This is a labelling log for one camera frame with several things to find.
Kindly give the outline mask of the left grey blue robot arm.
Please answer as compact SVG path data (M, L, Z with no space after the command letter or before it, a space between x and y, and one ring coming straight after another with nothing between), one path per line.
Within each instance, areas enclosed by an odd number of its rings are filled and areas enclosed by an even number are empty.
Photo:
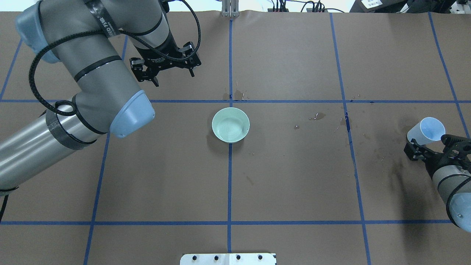
M1 142L1 195L6 196L102 135L124 138L151 122L155 111L140 82L158 86L173 67L193 74L201 64L198 41L178 47L166 0L40 0L15 18L22 42L35 54L31 93L45 107L33 122ZM74 95L41 95L40 62L61 63Z

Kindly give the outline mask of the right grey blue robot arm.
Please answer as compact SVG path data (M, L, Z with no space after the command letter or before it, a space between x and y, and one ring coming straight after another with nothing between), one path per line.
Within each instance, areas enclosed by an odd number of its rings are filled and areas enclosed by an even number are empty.
M411 139L404 153L411 161L421 160L443 200L452 224L471 231L470 138L445 134L441 136L443 152L435 152Z

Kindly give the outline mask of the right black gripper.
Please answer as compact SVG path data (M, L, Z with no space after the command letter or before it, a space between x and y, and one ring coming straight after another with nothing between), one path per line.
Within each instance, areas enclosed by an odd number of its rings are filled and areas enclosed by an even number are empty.
M430 177L442 167L459 166L464 170L469 170L471 162L471 139L459 137L456 135L445 134L441 136L441 142L444 144L443 153L438 153L428 148L426 145L420 145L416 139L407 142L404 147L404 153L410 161L422 160Z

